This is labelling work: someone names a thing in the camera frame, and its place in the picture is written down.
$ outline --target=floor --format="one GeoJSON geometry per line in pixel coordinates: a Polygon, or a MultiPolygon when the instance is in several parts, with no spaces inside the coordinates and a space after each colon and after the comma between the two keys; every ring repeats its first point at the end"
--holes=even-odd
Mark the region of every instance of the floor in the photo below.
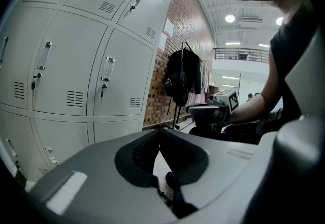
{"type": "MultiPolygon", "coordinates": [[[[195,127],[191,118],[177,125],[180,127],[179,131],[184,133],[188,133],[193,127],[195,127]]],[[[171,169],[167,165],[163,155],[159,152],[154,163],[153,174],[158,177],[160,191],[163,192],[168,199],[173,200],[174,192],[167,185],[165,180],[166,174],[170,171],[171,169]]],[[[29,192],[35,184],[36,184],[35,182],[27,181],[26,188],[25,188],[26,191],[29,192]]]]}

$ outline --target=ceiling light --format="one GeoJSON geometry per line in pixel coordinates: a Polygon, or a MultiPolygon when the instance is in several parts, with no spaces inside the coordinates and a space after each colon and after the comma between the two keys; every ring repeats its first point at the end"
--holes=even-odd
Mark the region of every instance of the ceiling light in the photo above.
{"type": "Polygon", "coordinates": [[[266,44],[259,44],[258,46],[266,47],[266,48],[269,48],[270,47],[270,45],[266,45],[266,44]]]}
{"type": "Polygon", "coordinates": [[[226,45],[240,45],[240,43],[225,43],[226,45]]]}
{"type": "Polygon", "coordinates": [[[227,15],[225,17],[225,20],[228,22],[228,23],[232,23],[233,21],[235,21],[235,17],[233,15],[227,15]]]}
{"type": "Polygon", "coordinates": [[[224,79],[233,79],[233,80],[239,80],[237,77],[229,77],[229,76],[223,76],[224,79]]]}
{"type": "Polygon", "coordinates": [[[283,21],[283,17],[279,17],[278,19],[276,19],[276,24],[281,25],[282,21],[283,21]]]}

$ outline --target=brick wall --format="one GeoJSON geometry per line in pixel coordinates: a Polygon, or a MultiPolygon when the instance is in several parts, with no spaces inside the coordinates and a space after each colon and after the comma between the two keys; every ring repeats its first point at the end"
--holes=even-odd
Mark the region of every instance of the brick wall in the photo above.
{"type": "Polygon", "coordinates": [[[211,64],[212,32],[198,0],[171,0],[167,17],[174,24],[174,35],[168,37],[164,52],[158,52],[151,79],[149,97],[143,127],[172,120],[175,103],[172,101],[167,115],[170,97],[165,95],[164,77],[167,63],[174,51],[181,49],[182,41],[187,41],[193,51],[211,64]]]}

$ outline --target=person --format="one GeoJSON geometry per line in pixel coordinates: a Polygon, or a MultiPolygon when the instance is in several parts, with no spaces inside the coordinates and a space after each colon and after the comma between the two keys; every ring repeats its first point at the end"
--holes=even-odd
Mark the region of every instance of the person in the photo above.
{"type": "Polygon", "coordinates": [[[257,0],[284,14],[282,25],[270,42],[269,76],[259,95],[240,105],[227,124],[246,123],[263,118],[283,97],[280,126],[301,116],[299,106],[285,77],[308,47],[317,28],[317,19],[308,0],[257,0]]]}
{"type": "Polygon", "coordinates": [[[252,98],[253,98],[253,94],[252,93],[248,94],[248,101],[250,101],[252,98]]]}

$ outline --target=railing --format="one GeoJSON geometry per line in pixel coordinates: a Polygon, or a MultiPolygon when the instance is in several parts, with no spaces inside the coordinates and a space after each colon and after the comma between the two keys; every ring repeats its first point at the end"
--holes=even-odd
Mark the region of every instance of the railing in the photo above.
{"type": "Polygon", "coordinates": [[[248,60],[269,63],[269,51],[250,48],[214,48],[215,59],[248,60]]]}

